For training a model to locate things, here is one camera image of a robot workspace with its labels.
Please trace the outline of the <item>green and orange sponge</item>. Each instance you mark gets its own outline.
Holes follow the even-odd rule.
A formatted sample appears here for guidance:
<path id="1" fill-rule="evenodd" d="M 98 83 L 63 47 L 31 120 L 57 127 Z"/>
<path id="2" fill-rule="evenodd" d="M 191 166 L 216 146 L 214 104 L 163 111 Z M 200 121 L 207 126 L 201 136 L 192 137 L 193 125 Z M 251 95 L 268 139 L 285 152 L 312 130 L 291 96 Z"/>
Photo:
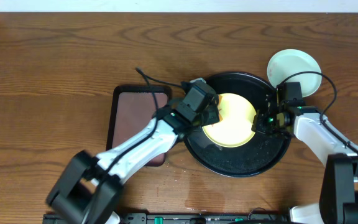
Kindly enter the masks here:
<path id="1" fill-rule="evenodd" d="M 221 95 L 217 95 L 216 102 L 214 103 L 214 113 L 217 116 L 220 115 L 222 98 Z"/>

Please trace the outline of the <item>yellow plate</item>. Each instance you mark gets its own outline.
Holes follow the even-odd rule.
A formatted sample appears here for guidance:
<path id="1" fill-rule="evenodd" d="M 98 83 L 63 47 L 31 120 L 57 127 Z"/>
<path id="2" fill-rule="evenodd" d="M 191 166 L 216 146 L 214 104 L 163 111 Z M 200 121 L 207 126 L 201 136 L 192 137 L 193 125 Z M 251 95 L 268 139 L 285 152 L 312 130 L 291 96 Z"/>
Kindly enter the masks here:
<path id="1" fill-rule="evenodd" d="M 213 143 L 222 147 L 239 147 L 249 142 L 255 132 L 251 130 L 256 110 L 243 96 L 234 93 L 220 94 L 221 121 L 203 126 L 203 132 Z"/>

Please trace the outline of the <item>light blue plate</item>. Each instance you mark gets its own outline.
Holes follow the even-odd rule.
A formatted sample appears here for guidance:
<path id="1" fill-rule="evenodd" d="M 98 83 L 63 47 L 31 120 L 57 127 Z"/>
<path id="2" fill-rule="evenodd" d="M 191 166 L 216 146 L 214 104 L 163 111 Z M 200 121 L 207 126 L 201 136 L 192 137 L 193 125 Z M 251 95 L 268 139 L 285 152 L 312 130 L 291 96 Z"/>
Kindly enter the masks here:
<path id="1" fill-rule="evenodd" d="M 267 65 L 267 76 L 270 84 L 276 87 L 290 75 L 299 72 L 318 72 L 321 69 L 317 61 L 309 54 L 297 50 L 286 49 L 277 52 L 269 60 Z M 303 97 L 315 93 L 322 81 L 322 76 L 314 73 L 305 73 L 297 75 L 287 82 L 299 82 Z"/>

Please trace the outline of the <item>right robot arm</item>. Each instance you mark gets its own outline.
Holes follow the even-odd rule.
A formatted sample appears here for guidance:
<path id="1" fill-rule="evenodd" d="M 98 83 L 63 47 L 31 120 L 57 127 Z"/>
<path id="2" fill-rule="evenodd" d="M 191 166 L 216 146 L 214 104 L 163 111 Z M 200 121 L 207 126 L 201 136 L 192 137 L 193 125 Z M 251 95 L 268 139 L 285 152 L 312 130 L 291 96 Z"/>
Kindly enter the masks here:
<path id="1" fill-rule="evenodd" d="M 319 201 L 290 209 L 293 223 L 358 223 L 358 146 L 314 106 L 256 112 L 252 130 L 297 138 L 325 167 Z"/>

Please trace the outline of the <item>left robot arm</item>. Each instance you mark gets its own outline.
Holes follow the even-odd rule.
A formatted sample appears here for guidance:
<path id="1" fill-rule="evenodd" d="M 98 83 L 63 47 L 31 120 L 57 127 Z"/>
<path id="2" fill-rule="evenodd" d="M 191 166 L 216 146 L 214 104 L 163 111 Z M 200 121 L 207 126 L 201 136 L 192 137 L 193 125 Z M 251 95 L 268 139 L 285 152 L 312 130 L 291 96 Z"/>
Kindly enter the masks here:
<path id="1" fill-rule="evenodd" d="M 67 223 L 119 223 L 114 211 L 124 184 L 154 157 L 194 129 L 219 121 L 219 96 L 191 96 L 156 111 L 146 127 L 121 145 L 91 156 L 77 153 L 46 203 Z"/>

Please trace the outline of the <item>black round serving tray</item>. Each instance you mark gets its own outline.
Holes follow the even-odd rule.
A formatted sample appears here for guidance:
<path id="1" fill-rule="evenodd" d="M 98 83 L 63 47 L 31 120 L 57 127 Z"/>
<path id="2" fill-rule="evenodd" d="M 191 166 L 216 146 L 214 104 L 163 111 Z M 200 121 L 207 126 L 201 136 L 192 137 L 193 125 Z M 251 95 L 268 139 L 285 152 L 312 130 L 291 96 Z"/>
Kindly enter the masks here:
<path id="1" fill-rule="evenodd" d="M 249 100 L 255 109 L 266 113 L 275 103 L 275 88 L 266 80 L 244 72 L 224 72 L 206 79 L 216 93 L 234 93 Z M 213 143 L 199 128 L 185 140 L 191 155 L 209 170 L 228 177 L 251 177 L 271 169 L 286 153 L 290 138 L 255 133 L 239 147 Z"/>

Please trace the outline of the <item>black rectangular water tray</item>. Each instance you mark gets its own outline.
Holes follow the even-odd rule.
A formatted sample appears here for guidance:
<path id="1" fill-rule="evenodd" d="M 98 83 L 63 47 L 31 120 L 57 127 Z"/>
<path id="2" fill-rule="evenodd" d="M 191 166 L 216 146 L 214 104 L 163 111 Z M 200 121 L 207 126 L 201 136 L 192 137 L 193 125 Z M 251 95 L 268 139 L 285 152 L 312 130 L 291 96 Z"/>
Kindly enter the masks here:
<path id="1" fill-rule="evenodd" d="M 172 99 L 168 86 L 120 85 L 113 91 L 106 150 L 110 150 L 143 130 L 156 108 Z"/>

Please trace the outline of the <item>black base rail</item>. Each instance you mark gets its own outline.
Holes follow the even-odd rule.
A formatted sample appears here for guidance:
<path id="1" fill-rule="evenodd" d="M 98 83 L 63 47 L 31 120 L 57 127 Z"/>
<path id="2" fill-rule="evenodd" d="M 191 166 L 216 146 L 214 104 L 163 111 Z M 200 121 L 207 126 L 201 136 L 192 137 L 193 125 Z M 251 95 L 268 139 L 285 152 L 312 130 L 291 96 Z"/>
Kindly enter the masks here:
<path id="1" fill-rule="evenodd" d="M 288 215 L 253 213 L 251 215 L 208 214 L 146 214 L 127 213 L 119 219 L 111 217 L 106 223 L 113 224 L 225 224 L 225 223 L 290 223 Z"/>

